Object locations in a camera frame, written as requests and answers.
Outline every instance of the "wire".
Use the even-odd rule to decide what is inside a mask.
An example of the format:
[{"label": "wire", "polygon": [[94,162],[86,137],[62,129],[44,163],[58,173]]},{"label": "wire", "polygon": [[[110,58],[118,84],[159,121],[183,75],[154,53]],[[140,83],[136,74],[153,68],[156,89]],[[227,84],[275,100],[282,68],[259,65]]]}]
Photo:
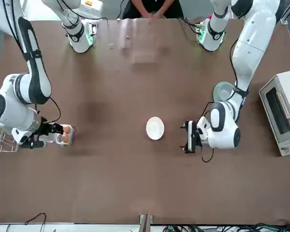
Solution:
[{"label": "wire", "polygon": [[13,23],[14,23],[14,30],[15,30],[15,35],[16,35],[15,39],[20,44],[19,37],[18,37],[18,32],[17,32],[17,27],[16,27],[16,21],[15,21],[14,1],[12,1],[11,7],[12,7],[12,20],[13,20]]},{"label": "wire", "polygon": [[201,119],[202,116],[204,116],[204,115],[206,115],[206,114],[208,113],[208,111],[205,113],[205,111],[206,111],[208,105],[209,105],[209,104],[214,104],[214,103],[215,103],[214,101],[209,101],[209,102],[206,104],[206,107],[204,108],[204,110],[203,110],[201,116],[199,117],[197,123],[200,121],[200,119]]},{"label": "wire", "polygon": [[186,231],[186,232],[189,232],[183,225],[178,225],[180,228],[182,228],[181,231],[183,231],[183,229]]},{"label": "wire", "polygon": [[44,124],[57,122],[57,121],[61,118],[61,110],[60,110],[59,106],[57,105],[57,103],[55,102],[55,100],[52,99],[52,97],[49,97],[49,98],[50,98],[50,100],[52,100],[53,103],[56,105],[56,107],[57,107],[57,109],[58,109],[58,111],[59,111],[59,117],[58,117],[57,119],[53,120],[53,121],[46,121],[46,122],[44,122]]},{"label": "wire", "polygon": [[122,6],[122,4],[123,4],[124,1],[125,0],[122,0],[121,3],[120,3],[120,11],[119,11],[119,14],[118,14],[117,18],[119,18],[121,16],[121,6]]},{"label": "wire", "polygon": [[211,158],[209,158],[209,160],[204,160],[204,158],[203,158],[203,150],[202,150],[202,147],[201,147],[201,159],[202,159],[202,161],[204,163],[209,163],[212,160],[213,156],[214,156],[214,149],[213,149]]},{"label": "wire", "polygon": [[222,228],[221,232],[227,232],[229,229],[231,229],[233,226],[230,226],[229,228],[227,228],[227,226]]},{"label": "wire", "polygon": [[8,25],[9,25],[9,28],[10,28],[10,30],[11,30],[11,33],[13,34],[13,37],[14,37],[14,39],[16,40],[16,43],[17,43],[19,49],[21,50],[22,53],[24,53],[24,52],[23,52],[23,48],[21,47],[19,41],[17,40],[17,37],[15,36],[14,30],[13,30],[12,25],[11,25],[11,23],[10,23],[10,19],[9,19],[9,16],[8,16],[7,10],[6,10],[5,0],[2,0],[2,4],[3,4],[4,13],[5,13],[5,18],[6,18],[6,21],[8,22]]},{"label": "wire", "polygon": [[10,224],[8,225],[8,227],[6,228],[6,231],[5,232],[8,232],[9,231],[9,229],[10,229]]},{"label": "wire", "polygon": [[[234,73],[234,76],[235,76],[235,87],[237,88],[237,84],[238,84],[238,81],[237,81],[237,75],[236,75],[236,71],[235,71],[235,68],[234,68],[234,65],[233,65],[233,62],[232,62],[232,49],[233,47],[235,46],[235,44],[237,43],[238,41],[238,38],[234,41],[234,43],[232,44],[231,48],[230,48],[230,55],[229,55],[229,58],[230,58],[230,63],[231,63],[231,66],[232,66],[232,70],[233,70],[233,73]],[[235,91],[233,91],[233,94],[226,100],[230,100],[235,94]]]},{"label": "wire", "polygon": [[68,5],[66,4],[66,2],[65,2],[64,0],[61,0],[61,1],[63,2],[63,4],[65,4],[65,6],[66,6],[70,11],[72,11],[74,14],[80,16],[81,18],[86,18],[86,19],[90,19],[90,20],[106,19],[106,21],[107,21],[107,23],[108,23],[108,19],[107,19],[106,17],[101,17],[101,18],[88,18],[88,17],[82,16],[82,15],[78,14],[77,12],[75,12],[74,10],[72,10],[72,9],[70,8],[70,6],[68,6]]},{"label": "wire", "polygon": [[201,35],[201,33],[196,32],[196,31],[192,28],[192,27],[196,27],[196,26],[197,26],[196,24],[192,24],[192,23],[188,22],[187,19],[184,19],[184,18],[182,18],[182,17],[179,17],[179,18],[177,18],[177,19],[178,19],[178,21],[181,19],[183,22],[185,22],[185,23],[188,25],[188,27],[190,28],[190,30],[191,30],[193,33],[195,33],[195,34],[197,34],[197,35]]},{"label": "wire", "polygon": [[40,215],[44,215],[44,221],[42,223],[42,226],[41,226],[41,229],[40,229],[40,232],[42,232],[42,228],[43,228],[43,225],[45,225],[45,222],[46,222],[46,213],[39,213],[37,214],[36,216],[34,216],[33,218],[29,219],[28,221],[25,222],[25,226],[27,226],[29,224],[29,222],[33,221],[34,219],[38,218]]},{"label": "wire", "polygon": [[[198,124],[198,122],[200,121],[201,117],[206,116],[206,114],[208,113],[208,111],[206,111],[208,105],[209,105],[209,104],[213,104],[213,103],[215,103],[215,102],[214,102],[214,101],[209,101],[209,102],[206,104],[206,107],[204,108],[204,110],[203,110],[201,116],[199,117],[199,119],[198,119],[198,121],[197,121],[197,124]],[[214,156],[214,149],[213,149],[213,152],[212,152],[212,156],[211,156],[211,158],[210,158],[209,160],[204,160],[204,158],[203,158],[203,149],[202,149],[202,146],[201,146],[201,159],[202,159],[202,161],[203,161],[204,163],[209,163],[209,162],[212,160],[213,156]]]},{"label": "wire", "polygon": [[[56,0],[56,1],[57,1],[58,5],[60,6],[62,12],[64,12],[64,9],[63,9],[63,7],[61,6],[60,2],[59,2],[58,0]],[[68,21],[72,24],[72,26],[76,26],[76,25],[77,25],[77,24],[72,23],[68,17],[67,17],[67,19],[68,19]]]}]

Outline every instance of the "green light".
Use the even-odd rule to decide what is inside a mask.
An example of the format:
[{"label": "green light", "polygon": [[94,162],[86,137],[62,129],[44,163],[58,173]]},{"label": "green light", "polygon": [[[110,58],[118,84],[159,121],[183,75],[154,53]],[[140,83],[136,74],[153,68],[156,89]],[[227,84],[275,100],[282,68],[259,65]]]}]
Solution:
[{"label": "green light", "polygon": [[199,39],[199,42],[200,42],[200,43],[203,43],[203,41],[204,41],[204,37],[205,37],[205,34],[206,34],[206,31],[205,31],[205,30],[202,31],[202,33],[201,33],[201,35],[200,35],[200,39]]},{"label": "green light", "polygon": [[87,40],[88,40],[89,45],[93,45],[93,36],[87,35]]}]

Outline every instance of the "white bowl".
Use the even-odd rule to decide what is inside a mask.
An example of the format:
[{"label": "white bowl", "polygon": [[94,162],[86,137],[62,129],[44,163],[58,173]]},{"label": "white bowl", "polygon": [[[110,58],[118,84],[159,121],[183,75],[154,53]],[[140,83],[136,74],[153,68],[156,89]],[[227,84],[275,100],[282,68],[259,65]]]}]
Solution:
[{"label": "white bowl", "polygon": [[152,117],[147,121],[146,132],[152,140],[158,140],[163,136],[164,124],[158,117]]}]

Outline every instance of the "oven window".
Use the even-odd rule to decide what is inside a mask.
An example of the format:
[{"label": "oven window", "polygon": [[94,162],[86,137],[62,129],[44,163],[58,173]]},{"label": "oven window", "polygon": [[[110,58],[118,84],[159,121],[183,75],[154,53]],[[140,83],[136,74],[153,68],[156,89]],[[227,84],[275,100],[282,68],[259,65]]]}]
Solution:
[{"label": "oven window", "polygon": [[274,87],[270,91],[268,91],[268,93],[266,94],[266,98],[267,101],[269,102],[279,133],[284,134],[290,131],[290,123],[286,118],[286,115],[282,109],[282,106],[276,93],[277,91],[276,88]]}]

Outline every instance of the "person's hand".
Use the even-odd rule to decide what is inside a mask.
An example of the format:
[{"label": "person's hand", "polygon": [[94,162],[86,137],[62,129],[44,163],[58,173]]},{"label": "person's hand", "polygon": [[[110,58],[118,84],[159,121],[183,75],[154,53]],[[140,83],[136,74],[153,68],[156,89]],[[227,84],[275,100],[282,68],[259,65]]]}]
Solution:
[{"label": "person's hand", "polygon": [[146,14],[144,14],[144,15],[142,15],[143,16],[143,18],[152,18],[153,16],[154,16],[154,14],[153,13],[146,13]]},{"label": "person's hand", "polygon": [[157,19],[157,18],[162,18],[162,16],[163,16],[163,14],[162,14],[160,11],[157,11],[157,12],[152,16],[152,18]]}]

